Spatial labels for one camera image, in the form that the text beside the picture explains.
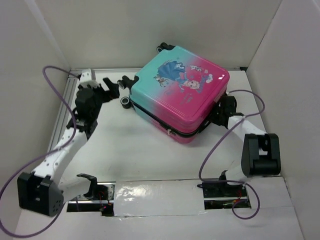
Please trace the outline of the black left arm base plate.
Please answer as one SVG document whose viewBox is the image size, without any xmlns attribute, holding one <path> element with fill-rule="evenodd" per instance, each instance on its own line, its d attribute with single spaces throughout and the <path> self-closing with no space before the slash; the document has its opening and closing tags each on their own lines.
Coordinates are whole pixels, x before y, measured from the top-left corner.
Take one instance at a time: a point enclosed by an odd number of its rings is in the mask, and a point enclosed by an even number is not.
<svg viewBox="0 0 320 240">
<path fill-rule="evenodd" d="M 103 217 L 114 216 L 115 183 L 98 182 L 95 176 L 80 173 L 78 178 L 90 182 L 88 191 L 67 203 L 68 213 L 100 213 Z"/>
</svg>

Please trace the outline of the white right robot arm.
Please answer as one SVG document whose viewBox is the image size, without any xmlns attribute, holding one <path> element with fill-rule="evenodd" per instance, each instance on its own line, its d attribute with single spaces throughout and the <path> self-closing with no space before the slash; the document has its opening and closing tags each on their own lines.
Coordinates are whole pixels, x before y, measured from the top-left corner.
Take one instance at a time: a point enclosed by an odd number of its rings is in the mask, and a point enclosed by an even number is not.
<svg viewBox="0 0 320 240">
<path fill-rule="evenodd" d="M 211 111 L 211 122 L 224 126 L 242 141 L 240 164 L 224 170 L 219 177 L 218 190 L 230 196 L 236 185 L 255 177 L 276 176 L 281 172 L 279 137 L 253 125 L 243 113 L 237 112 L 234 96 L 224 95 Z"/>
</svg>

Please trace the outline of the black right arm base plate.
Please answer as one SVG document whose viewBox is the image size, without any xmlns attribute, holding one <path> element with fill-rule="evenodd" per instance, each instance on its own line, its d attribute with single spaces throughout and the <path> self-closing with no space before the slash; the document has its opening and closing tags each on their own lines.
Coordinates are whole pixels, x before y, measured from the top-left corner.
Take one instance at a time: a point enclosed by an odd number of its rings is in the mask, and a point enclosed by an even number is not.
<svg viewBox="0 0 320 240">
<path fill-rule="evenodd" d="M 251 208 L 247 190 L 241 184 L 202 182 L 197 187 L 202 189 L 205 210 L 231 209 L 235 203 L 235 208 Z"/>
</svg>

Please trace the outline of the pink hard-shell suitcase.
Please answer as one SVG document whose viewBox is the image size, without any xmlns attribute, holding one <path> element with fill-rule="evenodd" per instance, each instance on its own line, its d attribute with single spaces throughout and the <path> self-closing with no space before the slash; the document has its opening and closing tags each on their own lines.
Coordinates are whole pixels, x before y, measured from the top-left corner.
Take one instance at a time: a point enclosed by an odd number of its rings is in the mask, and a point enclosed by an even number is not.
<svg viewBox="0 0 320 240">
<path fill-rule="evenodd" d="M 189 50 L 162 42 L 157 55 L 132 79 L 118 80 L 133 107 L 143 119 L 180 144 L 194 140 L 208 122 L 212 108 L 227 91 L 229 72 Z"/>
</svg>

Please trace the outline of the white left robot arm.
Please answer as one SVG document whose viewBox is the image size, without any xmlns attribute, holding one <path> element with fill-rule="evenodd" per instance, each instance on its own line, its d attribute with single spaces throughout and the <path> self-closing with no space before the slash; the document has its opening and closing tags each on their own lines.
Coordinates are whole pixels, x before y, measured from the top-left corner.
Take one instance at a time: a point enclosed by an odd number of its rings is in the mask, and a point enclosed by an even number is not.
<svg viewBox="0 0 320 240">
<path fill-rule="evenodd" d="M 70 181 L 62 182 L 66 168 L 77 152 L 88 142 L 95 131 L 101 107 L 120 96 L 119 86 L 107 77 L 95 87 L 81 86 L 76 93 L 75 108 L 62 138 L 54 152 L 30 173 L 23 172 L 17 179 L 18 202 L 22 209 L 53 217 L 63 208 L 63 204 L 82 195 L 88 200 L 99 193 L 95 176 L 78 173 Z"/>
</svg>

